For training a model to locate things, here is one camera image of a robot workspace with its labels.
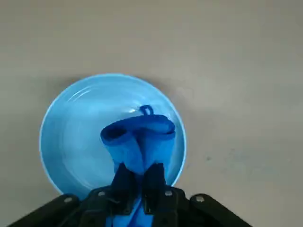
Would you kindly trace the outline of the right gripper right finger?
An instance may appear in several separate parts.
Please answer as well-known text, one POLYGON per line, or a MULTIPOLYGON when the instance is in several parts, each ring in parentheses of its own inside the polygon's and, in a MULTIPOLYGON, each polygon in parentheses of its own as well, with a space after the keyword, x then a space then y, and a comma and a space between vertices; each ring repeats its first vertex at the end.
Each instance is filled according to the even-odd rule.
POLYGON ((200 193, 188 199, 182 189, 166 185, 162 163, 145 172, 142 197, 153 227, 250 227, 211 196, 200 193))

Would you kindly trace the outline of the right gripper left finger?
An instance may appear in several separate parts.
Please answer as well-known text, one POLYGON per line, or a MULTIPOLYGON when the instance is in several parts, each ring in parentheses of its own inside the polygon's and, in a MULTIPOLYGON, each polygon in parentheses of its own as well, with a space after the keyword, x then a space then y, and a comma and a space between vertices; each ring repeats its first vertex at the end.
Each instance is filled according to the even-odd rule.
POLYGON ((108 217, 130 215, 138 188, 136 177, 121 163, 109 186, 80 200, 63 194, 11 224, 12 227, 104 227, 108 217))

